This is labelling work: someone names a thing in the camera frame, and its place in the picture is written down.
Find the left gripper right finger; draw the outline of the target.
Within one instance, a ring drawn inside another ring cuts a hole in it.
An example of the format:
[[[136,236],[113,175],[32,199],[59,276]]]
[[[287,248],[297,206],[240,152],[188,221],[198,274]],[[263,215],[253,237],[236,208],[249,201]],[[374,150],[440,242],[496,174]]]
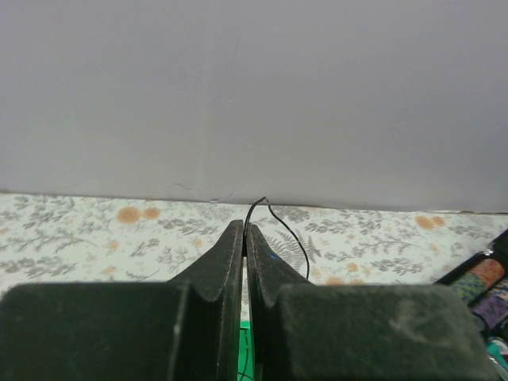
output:
[[[441,285],[318,286],[246,231],[258,380],[495,380],[473,317]]]

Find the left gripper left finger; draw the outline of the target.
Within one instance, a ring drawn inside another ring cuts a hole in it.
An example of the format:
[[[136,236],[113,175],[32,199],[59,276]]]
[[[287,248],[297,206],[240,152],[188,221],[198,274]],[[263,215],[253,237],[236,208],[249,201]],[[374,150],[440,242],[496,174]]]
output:
[[[4,380],[235,380],[243,224],[165,282],[25,283],[1,300]]]

